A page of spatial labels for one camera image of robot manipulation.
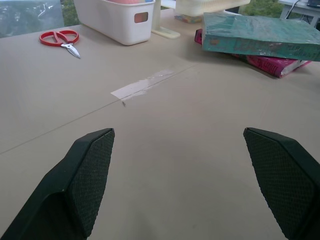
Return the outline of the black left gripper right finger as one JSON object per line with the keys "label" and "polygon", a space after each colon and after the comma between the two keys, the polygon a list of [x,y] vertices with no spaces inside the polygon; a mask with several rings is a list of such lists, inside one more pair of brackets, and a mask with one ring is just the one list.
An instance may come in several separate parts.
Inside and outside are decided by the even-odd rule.
{"label": "black left gripper right finger", "polygon": [[288,240],[320,240],[320,163],[295,139],[253,127],[243,137],[260,191]]}

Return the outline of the green book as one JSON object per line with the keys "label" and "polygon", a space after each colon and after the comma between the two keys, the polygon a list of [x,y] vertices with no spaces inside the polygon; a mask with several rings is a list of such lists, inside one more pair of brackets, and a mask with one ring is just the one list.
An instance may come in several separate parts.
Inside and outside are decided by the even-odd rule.
{"label": "green book", "polygon": [[320,31],[303,20],[206,12],[202,20],[202,48],[320,62]]}

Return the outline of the cream plastic basket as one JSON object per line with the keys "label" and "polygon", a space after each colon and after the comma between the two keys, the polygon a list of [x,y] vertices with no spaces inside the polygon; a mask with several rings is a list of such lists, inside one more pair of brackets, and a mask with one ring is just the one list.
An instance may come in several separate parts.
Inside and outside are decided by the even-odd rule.
{"label": "cream plastic basket", "polygon": [[178,14],[198,17],[203,13],[214,13],[247,5],[251,0],[176,0]]}

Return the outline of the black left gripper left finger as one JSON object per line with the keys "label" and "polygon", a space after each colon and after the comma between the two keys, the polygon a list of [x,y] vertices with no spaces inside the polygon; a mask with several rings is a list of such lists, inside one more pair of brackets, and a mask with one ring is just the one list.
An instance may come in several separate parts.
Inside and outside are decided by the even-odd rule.
{"label": "black left gripper left finger", "polygon": [[113,128],[77,139],[0,240],[87,240],[105,193],[114,139]]}

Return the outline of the red handled scissors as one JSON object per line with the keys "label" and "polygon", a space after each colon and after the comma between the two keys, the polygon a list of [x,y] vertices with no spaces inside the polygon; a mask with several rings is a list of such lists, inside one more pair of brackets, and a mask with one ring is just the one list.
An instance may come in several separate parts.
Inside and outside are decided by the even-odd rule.
{"label": "red handled scissors", "polygon": [[74,30],[47,31],[39,36],[39,42],[49,47],[61,47],[71,55],[80,59],[81,56],[74,44],[80,39],[80,35]]}

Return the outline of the clear tape strip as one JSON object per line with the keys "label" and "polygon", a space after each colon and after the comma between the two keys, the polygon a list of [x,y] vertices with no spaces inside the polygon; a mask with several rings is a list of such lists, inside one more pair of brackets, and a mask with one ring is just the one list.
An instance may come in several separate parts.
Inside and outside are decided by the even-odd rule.
{"label": "clear tape strip", "polygon": [[134,83],[121,87],[110,94],[118,98],[121,101],[129,99],[134,96],[143,95],[146,90],[153,87],[154,85],[172,77],[175,74],[171,70],[162,70],[154,73],[145,79],[138,80]]}

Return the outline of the colourful flat pack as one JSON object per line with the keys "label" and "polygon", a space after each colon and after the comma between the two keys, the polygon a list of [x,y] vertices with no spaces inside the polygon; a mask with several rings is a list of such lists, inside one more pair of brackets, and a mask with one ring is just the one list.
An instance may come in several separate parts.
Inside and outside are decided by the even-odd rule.
{"label": "colourful flat pack", "polygon": [[181,22],[184,23],[188,23],[188,24],[196,24],[196,23],[200,23],[202,21],[202,17],[201,16],[188,16],[188,15],[175,15],[174,18],[176,20],[179,20]]}

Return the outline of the white plastic storage bin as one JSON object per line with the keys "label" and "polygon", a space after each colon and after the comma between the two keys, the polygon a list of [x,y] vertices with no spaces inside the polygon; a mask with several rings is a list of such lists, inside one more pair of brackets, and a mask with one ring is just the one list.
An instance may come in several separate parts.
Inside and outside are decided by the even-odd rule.
{"label": "white plastic storage bin", "polygon": [[131,46],[151,37],[155,0],[73,0],[79,21]]}

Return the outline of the pink book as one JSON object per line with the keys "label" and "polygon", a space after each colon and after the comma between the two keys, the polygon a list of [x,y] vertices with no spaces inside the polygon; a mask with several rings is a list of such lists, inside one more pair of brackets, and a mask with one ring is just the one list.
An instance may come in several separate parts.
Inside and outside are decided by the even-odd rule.
{"label": "pink book", "polygon": [[217,52],[232,55],[278,79],[281,79],[291,72],[294,72],[296,69],[311,63],[311,61],[307,60],[278,58],[265,55],[238,54],[236,53],[237,50],[210,50],[204,47],[202,49],[207,52]]}

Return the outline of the white background table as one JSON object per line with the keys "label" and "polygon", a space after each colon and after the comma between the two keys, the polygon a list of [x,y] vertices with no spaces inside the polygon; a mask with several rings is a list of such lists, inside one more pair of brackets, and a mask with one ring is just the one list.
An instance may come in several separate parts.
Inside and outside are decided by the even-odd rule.
{"label": "white background table", "polygon": [[280,19],[287,19],[291,13],[301,14],[314,28],[320,21],[320,8],[308,6],[308,0],[277,0],[277,2],[283,5]]}

